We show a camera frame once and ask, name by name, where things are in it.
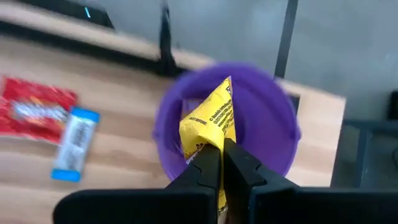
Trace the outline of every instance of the blue light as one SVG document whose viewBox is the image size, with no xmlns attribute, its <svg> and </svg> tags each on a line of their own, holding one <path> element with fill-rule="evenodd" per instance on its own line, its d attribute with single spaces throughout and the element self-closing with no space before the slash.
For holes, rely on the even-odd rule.
<svg viewBox="0 0 398 224">
<path fill-rule="evenodd" d="M 91 18 L 91 16 L 90 16 L 90 13 L 88 12 L 88 9 L 87 9 L 87 7 L 85 7 L 85 11 L 86 11 L 86 15 L 87 15 L 87 17 Z"/>
</svg>

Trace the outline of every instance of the red candy package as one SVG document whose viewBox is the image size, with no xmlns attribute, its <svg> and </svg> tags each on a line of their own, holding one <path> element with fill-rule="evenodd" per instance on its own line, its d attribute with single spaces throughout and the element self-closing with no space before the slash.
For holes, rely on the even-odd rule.
<svg viewBox="0 0 398 224">
<path fill-rule="evenodd" d="M 70 90 L 6 77 L 0 98 L 0 134 L 58 144 L 76 100 Z"/>
</svg>

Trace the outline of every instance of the purple bin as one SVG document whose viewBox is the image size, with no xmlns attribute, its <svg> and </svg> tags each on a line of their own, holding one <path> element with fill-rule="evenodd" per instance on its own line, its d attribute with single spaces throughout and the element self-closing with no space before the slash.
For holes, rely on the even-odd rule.
<svg viewBox="0 0 398 224">
<path fill-rule="evenodd" d="M 204 100 L 228 76 L 232 77 L 237 143 L 277 173 L 286 175 L 289 171 L 300 139 L 289 97 L 265 71 L 241 63 L 222 63 L 183 74 L 163 98 L 154 138 L 170 180 L 187 167 L 178 133 L 182 100 Z"/>
</svg>

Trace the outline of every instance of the yellow chip bag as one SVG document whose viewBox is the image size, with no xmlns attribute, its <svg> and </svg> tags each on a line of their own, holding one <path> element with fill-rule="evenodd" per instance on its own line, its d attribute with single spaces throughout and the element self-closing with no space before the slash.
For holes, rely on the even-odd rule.
<svg viewBox="0 0 398 224">
<path fill-rule="evenodd" d="M 225 79 L 210 95 L 180 121 L 180 137 L 185 159 L 189 159 L 205 144 L 221 151 L 221 186 L 218 208 L 226 205 L 223 186 L 224 138 L 236 142 L 231 77 Z"/>
</svg>

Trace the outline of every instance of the wooden tabletop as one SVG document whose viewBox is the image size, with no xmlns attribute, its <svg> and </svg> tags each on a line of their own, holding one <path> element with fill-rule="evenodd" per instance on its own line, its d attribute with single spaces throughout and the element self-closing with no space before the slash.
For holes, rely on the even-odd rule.
<svg viewBox="0 0 398 224">
<path fill-rule="evenodd" d="M 0 3 L 0 21 L 151 60 L 159 56 L 157 46 L 144 40 L 14 3 Z M 189 69 L 214 63 L 182 50 L 174 50 L 174 55 L 180 66 Z M 152 130 L 160 100 L 172 80 L 4 35 L 0 36 L 0 73 L 72 89 L 80 105 L 101 114 L 78 184 L 50 178 L 55 146 L 0 139 L 0 223 L 51 223 L 55 204 L 79 189 L 154 188 L 169 183 L 159 164 Z M 302 138 L 287 178 L 300 185 L 328 186 L 345 99 L 285 80 L 279 84 L 300 96 L 297 117 Z"/>
</svg>

